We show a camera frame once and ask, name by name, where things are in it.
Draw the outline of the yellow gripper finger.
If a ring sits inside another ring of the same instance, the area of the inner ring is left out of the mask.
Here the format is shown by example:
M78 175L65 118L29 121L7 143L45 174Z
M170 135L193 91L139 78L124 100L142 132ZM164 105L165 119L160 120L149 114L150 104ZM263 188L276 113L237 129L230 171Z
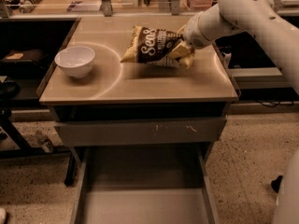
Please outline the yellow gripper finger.
M184 57L181 57L178 62L189 68L191 65L192 65L192 62L193 62L193 59L194 59L194 55L195 55L195 51L193 50L191 53L187 54L186 56Z
M193 48L182 37L167 53L167 56L171 59L178 59L190 55L192 52Z

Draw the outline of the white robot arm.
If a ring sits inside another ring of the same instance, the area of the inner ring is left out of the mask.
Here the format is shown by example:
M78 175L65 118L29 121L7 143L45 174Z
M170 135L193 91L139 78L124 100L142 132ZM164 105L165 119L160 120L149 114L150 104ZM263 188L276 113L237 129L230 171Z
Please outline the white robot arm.
M299 29L276 13L271 0L219 0L191 17L181 31L195 49L224 36L248 33L299 93ZM283 174L271 224L299 224L298 186L299 156L293 154Z

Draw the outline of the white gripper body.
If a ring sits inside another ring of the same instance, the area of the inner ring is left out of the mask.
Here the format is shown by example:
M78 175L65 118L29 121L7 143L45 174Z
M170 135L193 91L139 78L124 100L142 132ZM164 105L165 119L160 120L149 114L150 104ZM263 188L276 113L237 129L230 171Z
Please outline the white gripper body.
M207 11L199 12L189 19L184 28L183 37L194 49L209 46L217 34L217 18Z

